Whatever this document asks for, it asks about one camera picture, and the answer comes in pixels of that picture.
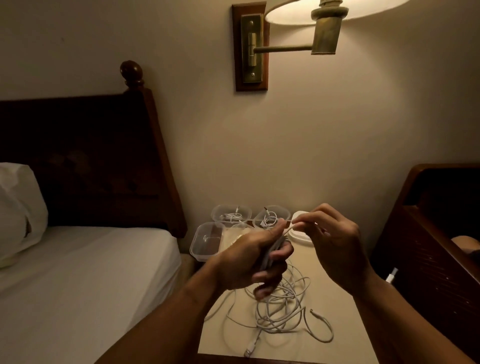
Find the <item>pillow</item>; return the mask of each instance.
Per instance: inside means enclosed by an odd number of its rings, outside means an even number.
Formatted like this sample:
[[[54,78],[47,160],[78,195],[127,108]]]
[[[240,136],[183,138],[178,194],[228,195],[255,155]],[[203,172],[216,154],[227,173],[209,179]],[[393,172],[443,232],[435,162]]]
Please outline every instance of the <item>pillow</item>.
[[[0,163],[0,266],[37,244],[47,223],[47,206],[30,167]]]

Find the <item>forearm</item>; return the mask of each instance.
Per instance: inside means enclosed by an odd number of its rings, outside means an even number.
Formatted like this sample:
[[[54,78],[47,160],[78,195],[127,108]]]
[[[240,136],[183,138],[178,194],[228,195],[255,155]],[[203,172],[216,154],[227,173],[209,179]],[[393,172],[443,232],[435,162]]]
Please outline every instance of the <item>forearm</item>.
[[[425,320],[398,291],[378,276],[356,297],[382,322],[396,352],[409,364],[473,364],[460,349]]]
[[[96,364],[178,363],[221,295],[215,266],[206,264],[112,346]]]

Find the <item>beige wall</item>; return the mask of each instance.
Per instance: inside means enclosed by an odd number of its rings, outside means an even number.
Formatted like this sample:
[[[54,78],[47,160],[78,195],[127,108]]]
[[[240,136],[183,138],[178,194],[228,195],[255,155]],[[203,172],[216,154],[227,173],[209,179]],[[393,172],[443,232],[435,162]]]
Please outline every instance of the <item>beige wall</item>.
[[[234,92],[231,3],[1,5],[0,98],[118,93],[119,64],[139,62],[191,232],[221,203],[327,201],[372,246],[412,165],[480,159],[478,0],[345,23],[336,56],[272,55],[259,94]],[[272,29],[272,44],[311,39]]]

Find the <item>white bed sheet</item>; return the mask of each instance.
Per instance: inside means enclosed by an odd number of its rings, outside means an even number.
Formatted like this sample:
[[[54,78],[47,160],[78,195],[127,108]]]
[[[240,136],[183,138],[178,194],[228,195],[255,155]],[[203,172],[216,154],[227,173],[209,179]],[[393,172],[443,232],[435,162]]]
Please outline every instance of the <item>white bed sheet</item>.
[[[168,297],[180,263],[165,230],[47,229],[0,270],[0,363],[93,363]]]

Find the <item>wooden wall mount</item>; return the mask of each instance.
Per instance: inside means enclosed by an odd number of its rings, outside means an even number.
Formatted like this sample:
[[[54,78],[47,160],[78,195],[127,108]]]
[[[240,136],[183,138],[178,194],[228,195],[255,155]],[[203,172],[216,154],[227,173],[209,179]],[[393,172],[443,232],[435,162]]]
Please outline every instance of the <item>wooden wall mount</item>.
[[[264,69],[261,83],[249,84],[243,82],[242,55],[241,55],[241,30],[240,21],[242,15],[265,13],[266,2],[253,2],[248,4],[232,5],[233,22],[233,55],[235,61],[235,86],[241,91],[267,91],[268,90],[268,53],[264,54]],[[264,47],[270,45],[270,24],[264,22]]]

